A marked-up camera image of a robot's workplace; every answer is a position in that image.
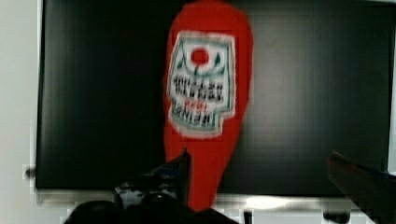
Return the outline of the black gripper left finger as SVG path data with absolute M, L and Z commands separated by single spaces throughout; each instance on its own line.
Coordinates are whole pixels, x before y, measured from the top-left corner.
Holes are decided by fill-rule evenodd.
M 191 155 L 176 158 L 114 188 L 114 200 L 78 205 L 64 224 L 238 224 L 212 208 L 188 207 Z

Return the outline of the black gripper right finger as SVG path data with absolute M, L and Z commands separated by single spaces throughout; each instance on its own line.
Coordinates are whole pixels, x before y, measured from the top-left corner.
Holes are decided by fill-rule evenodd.
M 359 165 L 333 152 L 328 177 L 375 224 L 395 224 L 395 176 Z

